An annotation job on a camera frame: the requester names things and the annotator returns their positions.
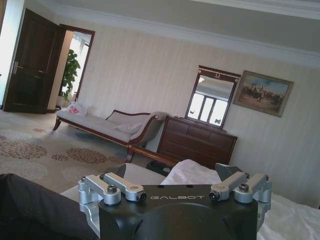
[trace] picture frame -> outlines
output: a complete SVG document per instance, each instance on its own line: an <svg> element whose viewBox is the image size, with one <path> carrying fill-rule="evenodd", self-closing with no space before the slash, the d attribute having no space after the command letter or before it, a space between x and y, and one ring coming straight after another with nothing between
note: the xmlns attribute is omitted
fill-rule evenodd
<svg viewBox="0 0 320 240"><path fill-rule="evenodd" d="M292 81L244 70L233 103L281 117L293 85Z"/></svg>

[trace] dresser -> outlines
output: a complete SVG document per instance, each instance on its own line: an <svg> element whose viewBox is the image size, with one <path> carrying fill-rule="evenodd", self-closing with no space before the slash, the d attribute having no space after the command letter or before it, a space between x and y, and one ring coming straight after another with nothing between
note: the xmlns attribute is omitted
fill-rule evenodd
<svg viewBox="0 0 320 240"><path fill-rule="evenodd" d="M157 153L178 161L191 159L214 169L228 164L237 137L185 118L167 116Z"/></svg>

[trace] carpet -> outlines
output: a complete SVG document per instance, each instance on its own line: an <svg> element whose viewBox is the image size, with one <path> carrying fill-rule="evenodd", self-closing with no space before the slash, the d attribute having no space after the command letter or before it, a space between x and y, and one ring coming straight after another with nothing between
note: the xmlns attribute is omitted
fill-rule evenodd
<svg viewBox="0 0 320 240"><path fill-rule="evenodd" d="M0 174L13 173L61 193L82 176L103 173L125 162L127 149L62 122L56 114L0 111ZM136 155L145 167L150 159Z"/></svg>

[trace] potted plant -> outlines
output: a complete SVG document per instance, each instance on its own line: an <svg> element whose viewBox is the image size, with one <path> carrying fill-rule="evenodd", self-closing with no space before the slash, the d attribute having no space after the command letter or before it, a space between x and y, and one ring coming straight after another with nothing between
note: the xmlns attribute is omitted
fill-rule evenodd
<svg viewBox="0 0 320 240"><path fill-rule="evenodd" d="M79 62L76 60L77 56L75 51L72 49L69 50L57 100L58 106L66 107L66 102L69 102L70 98L72 98L70 95L73 88L73 82L75 81L75 77L78 76L77 69L81 68Z"/></svg>

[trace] cushion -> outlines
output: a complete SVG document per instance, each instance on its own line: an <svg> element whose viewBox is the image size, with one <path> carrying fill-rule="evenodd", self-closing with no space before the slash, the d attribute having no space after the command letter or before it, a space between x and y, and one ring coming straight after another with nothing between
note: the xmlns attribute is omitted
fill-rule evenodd
<svg viewBox="0 0 320 240"><path fill-rule="evenodd" d="M141 127L142 127L142 123L120 124L116 126L114 129L119 130L121 132L128 133L128 134L136 134Z"/></svg>
<svg viewBox="0 0 320 240"><path fill-rule="evenodd" d="M149 114L143 114L143 115L127 115L122 114L120 112L114 111L107 120L110 122L113 122L117 125L121 124L138 124L138 123L144 123L145 120L149 117Z"/></svg>

